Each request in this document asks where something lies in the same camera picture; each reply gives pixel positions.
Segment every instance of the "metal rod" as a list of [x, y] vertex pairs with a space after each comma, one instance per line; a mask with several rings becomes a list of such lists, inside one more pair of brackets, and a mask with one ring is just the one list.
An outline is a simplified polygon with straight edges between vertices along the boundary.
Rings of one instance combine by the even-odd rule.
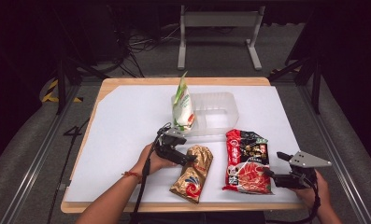
[[[73, 101], [76, 94], [78, 93], [78, 89], [79, 89], [79, 86], [71, 87], [68, 93], [67, 102]], [[71, 103], [66, 104], [63, 108], [62, 113], [60, 113], [59, 115], [56, 115], [56, 117], [54, 118], [48, 130], [48, 133], [46, 134], [45, 139], [42, 142], [42, 145], [40, 146], [38, 152], [36, 153], [36, 156], [34, 157], [34, 160], [31, 163], [30, 168], [25, 173], [24, 179], [22, 180], [15, 196], [13, 197], [12, 202], [7, 208], [7, 211], [2, 217], [2, 220], [0, 223], [2, 224], [14, 223], [16, 217], [19, 215], [21, 208], [24, 205], [24, 202], [27, 199], [28, 194], [30, 193], [36, 181], [36, 178], [38, 177], [39, 172], [42, 169], [42, 166], [49, 154], [52, 141], [55, 135], [57, 134], [57, 131], [65, 117], [65, 114], [69, 106], [71, 106]]]

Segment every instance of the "chip bag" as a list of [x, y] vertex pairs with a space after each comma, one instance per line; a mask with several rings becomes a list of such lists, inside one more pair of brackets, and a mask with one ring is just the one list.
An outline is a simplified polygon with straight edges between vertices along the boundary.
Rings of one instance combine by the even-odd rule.
[[222, 189], [252, 194], [272, 194], [270, 177], [264, 173], [269, 167], [267, 139], [254, 132], [233, 129], [226, 133], [228, 166]]
[[188, 86], [185, 83], [186, 74], [187, 72], [181, 77], [173, 101], [174, 124], [179, 126], [182, 131], [190, 130], [194, 121], [192, 99], [188, 91]]
[[214, 157], [208, 147], [198, 145], [189, 148], [187, 155], [194, 155], [196, 159], [182, 167], [181, 176], [171, 186], [170, 191], [191, 203], [199, 203]]

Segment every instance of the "red snack bag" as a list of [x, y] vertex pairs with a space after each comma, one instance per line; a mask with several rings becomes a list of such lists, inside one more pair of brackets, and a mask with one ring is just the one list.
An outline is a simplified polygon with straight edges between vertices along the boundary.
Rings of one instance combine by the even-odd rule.
[[254, 132], [233, 129], [226, 133], [228, 166], [225, 187], [243, 193], [271, 194], [267, 139]]

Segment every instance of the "clear plastic tray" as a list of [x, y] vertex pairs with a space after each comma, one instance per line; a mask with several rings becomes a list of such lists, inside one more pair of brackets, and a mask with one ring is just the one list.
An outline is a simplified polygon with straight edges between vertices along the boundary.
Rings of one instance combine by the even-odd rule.
[[191, 100], [195, 120], [192, 128], [184, 132], [186, 136], [223, 134], [235, 127], [238, 111], [232, 93], [191, 93]]

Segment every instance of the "metal stand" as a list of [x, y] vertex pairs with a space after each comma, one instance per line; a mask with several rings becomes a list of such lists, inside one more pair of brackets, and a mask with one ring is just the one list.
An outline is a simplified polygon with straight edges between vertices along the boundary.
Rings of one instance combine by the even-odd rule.
[[68, 78], [71, 85], [80, 85], [82, 81], [82, 78], [77, 71], [77, 67], [84, 69], [95, 77], [100, 77], [101, 79], [108, 78], [108, 76], [104, 75], [103, 73], [73, 58], [64, 57], [64, 59], [61, 59], [57, 64], [57, 78], [59, 87], [59, 108], [57, 110], [58, 115], [63, 111], [63, 108], [66, 105], [65, 78]]
[[270, 82], [275, 79], [282, 77], [290, 73], [293, 69], [301, 67], [299, 73], [293, 79], [297, 86], [304, 86], [312, 75], [313, 77], [313, 88], [311, 93], [311, 103], [313, 105], [314, 111], [320, 114], [319, 110], [319, 95], [320, 95], [320, 84], [321, 84], [321, 59], [317, 57], [301, 59], [295, 63], [288, 65], [287, 67], [281, 69], [275, 74], [271, 75], [267, 79]]
[[240, 26], [253, 27], [252, 38], [247, 39], [247, 48], [250, 52], [252, 63], [255, 70], [261, 70], [261, 62], [255, 50], [255, 42], [261, 27], [264, 16], [264, 7], [259, 11], [250, 12], [185, 12], [185, 7], [181, 6], [180, 31], [181, 40], [178, 54], [178, 70], [185, 69], [186, 39], [185, 27], [207, 27], [207, 26]]

